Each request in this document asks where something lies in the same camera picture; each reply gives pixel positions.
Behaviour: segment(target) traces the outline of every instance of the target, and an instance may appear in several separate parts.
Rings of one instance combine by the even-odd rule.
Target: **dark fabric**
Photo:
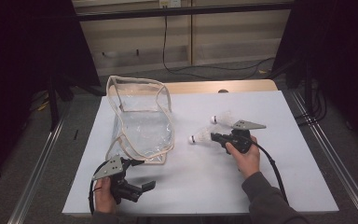
[[[309,223],[284,201],[281,191],[273,188],[260,172],[249,176],[242,189],[251,201],[249,213],[254,224]]]
[[[118,217],[113,214],[95,211],[92,215],[91,224],[118,224]]]

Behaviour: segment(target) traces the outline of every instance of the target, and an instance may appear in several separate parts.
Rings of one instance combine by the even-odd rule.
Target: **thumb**
[[[239,162],[242,158],[242,154],[234,147],[231,143],[226,142],[227,151],[234,157],[234,159]]]

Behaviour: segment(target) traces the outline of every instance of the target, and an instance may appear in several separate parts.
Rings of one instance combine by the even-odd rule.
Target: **transparent plastic bag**
[[[119,154],[145,163],[164,163],[174,145],[171,97],[165,85],[151,79],[111,76],[106,95],[116,114],[106,159]]]

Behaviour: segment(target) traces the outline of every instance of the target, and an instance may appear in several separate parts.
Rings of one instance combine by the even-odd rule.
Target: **white table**
[[[267,125],[252,130],[258,143],[276,161],[287,198],[302,213],[338,211],[280,91],[172,94],[175,147],[164,165],[130,167],[127,180],[140,186],[156,180],[156,188],[138,203],[123,200],[125,216],[237,215],[248,213],[249,200],[241,189],[243,177],[235,161],[219,144],[193,146],[187,138],[210,125],[209,117],[230,110],[235,119]],[[105,98],[96,116],[75,181],[62,212],[90,215],[88,192],[93,172],[104,161],[111,143],[114,112]],[[260,169],[271,185],[276,176],[265,155]]]

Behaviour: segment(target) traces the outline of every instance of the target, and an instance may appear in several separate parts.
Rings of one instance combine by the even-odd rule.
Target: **gray carpet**
[[[219,64],[229,67],[241,67],[254,64],[225,63]],[[268,70],[272,61],[260,65],[259,69]],[[196,73],[201,76],[215,79],[239,79],[251,75],[254,71],[225,71],[212,68],[191,68],[183,73]],[[198,81],[199,77],[187,75],[173,75],[165,70],[127,74],[128,77],[148,77],[163,82],[174,81]],[[261,78],[265,75],[256,73],[252,78]],[[296,104],[285,88],[284,77],[276,80],[277,86],[291,107],[293,114],[300,112]],[[29,207],[24,223],[90,223],[89,218],[68,217],[62,214],[66,197],[75,178],[77,166],[87,144],[90,130],[98,111],[100,99],[83,91],[74,90],[76,97],[70,105],[69,116],[63,124],[61,134],[55,148],[51,153],[48,166],[42,175],[40,185],[37,188],[31,206]],[[0,178],[0,223],[7,223],[10,215],[20,198],[22,190],[34,169],[41,149],[48,138],[49,111],[35,111],[27,127],[22,133],[16,147],[11,152],[4,166],[3,175]],[[338,152],[349,172],[358,184],[358,133],[347,128],[345,118],[337,111],[333,104],[328,102],[328,113],[320,122],[325,134]],[[319,168],[333,197],[335,198],[339,212],[325,215],[307,215],[312,223],[358,223],[358,210],[351,197],[341,184],[335,170],[324,155],[321,147],[308,126],[300,128],[310,150],[317,161]],[[140,218],[138,223],[150,222],[162,223],[251,223],[248,216],[244,217],[152,217],[149,220]],[[123,217],[123,223],[136,223],[136,217]]]

